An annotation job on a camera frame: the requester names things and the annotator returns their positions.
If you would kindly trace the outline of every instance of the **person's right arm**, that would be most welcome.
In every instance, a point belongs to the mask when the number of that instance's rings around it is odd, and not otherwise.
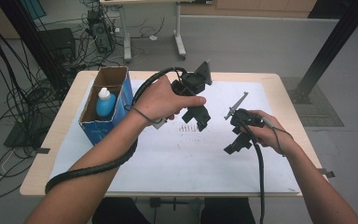
[[[276,128],[282,125],[264,111],[252,111],[267,118]],[[263,147],[272,147],[280,154],[284,154],[292,167],[296,181],[301,188],[310,218],[313,223],[358,223],[358,215],[345,199],[319,173],[301,146],[285,132],[276,130],[277,138],[270,127],[249,126],[257,141]]]

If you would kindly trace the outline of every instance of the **white bottle cap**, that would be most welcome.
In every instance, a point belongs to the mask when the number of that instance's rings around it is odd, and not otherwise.
[[[100,92],[98,93],[98,96],[100,97],[101,100],[105,101],[105,100],[109,100],[110,99],[110,91],[106,88],[103,87]]]

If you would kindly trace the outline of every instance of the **bottle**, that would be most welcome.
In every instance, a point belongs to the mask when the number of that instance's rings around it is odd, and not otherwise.
[[[103,87],[98,93],[97,115],[100,120],[111,120],[115,111],[116,96]]]

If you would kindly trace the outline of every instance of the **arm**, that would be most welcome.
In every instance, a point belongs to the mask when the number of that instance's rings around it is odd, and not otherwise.
[[[274,117],[263,111],[252,111],[267,118],[275,127],[282,125]],[[272,129],[249,127],[263,147],[270,146],[278,153],[280,149]],[[296,181],[304,195],[304,200],[313,223],[358,223],[358,215],[339,193],[319,173],[301,146],[292,137],[276,130],[282,153],[292,167]]]
[[[152,84],[135,104],[150,119],[170,117],[188,106],[204,105],[205,98],[178,96],[166,76]],[[70,170],[91,167],[121,157],[148,121],[131,110],[99,144],[80,158]],[[28,217],[27,223],[87,223],[109,188],[117,169],[82,176],[55,186]]]

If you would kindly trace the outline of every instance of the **black post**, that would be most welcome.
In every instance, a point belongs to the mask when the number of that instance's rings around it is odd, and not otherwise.
[[[69,91],[69,84],[62,74],[63,69],[54,62],[21,0],[0,0],[0,8],[34,56],[58,96],[63,100]]]
[[[296,89],[289,91],[294,104],[309,104],[310,92],[358,26],[358,0],[353,0],[338,21]]]

